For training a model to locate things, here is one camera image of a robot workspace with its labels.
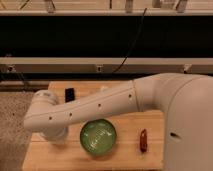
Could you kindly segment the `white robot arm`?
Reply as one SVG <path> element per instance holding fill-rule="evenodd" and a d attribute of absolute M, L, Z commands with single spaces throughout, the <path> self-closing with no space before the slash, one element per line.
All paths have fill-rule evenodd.
<path fill-rule="evenodd" d="M 61 104 L 49 90 L 34 94 L 24 127 L 55 140 L 71 124 L 159 110 L 164 114 L 163 171 L 213 171 L 213 77 L 162 73 Z"/>

